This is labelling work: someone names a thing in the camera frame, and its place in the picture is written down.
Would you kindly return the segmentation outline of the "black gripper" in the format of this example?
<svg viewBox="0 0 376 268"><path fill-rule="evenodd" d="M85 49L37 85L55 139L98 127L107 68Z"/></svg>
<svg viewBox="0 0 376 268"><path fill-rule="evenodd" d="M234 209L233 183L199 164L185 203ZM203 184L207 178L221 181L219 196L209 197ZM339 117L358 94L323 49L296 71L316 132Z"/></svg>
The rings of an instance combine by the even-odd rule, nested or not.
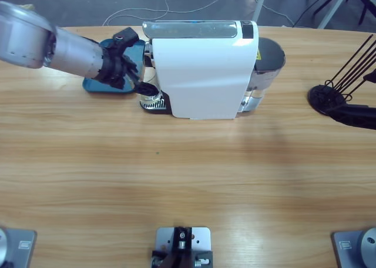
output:
<svg viewBox="0 0 376 268"><path fill-rule="evenodd" d="M123 41L102 41L102 67L99 69L95 80L116 89L123 89L126 80L130 80L135 86L135 92L144 96L156 96L159 90L156 86L140 82L140 69L128 56L125 55L127 48L133 47L135 42L124 43Z"/></svg>

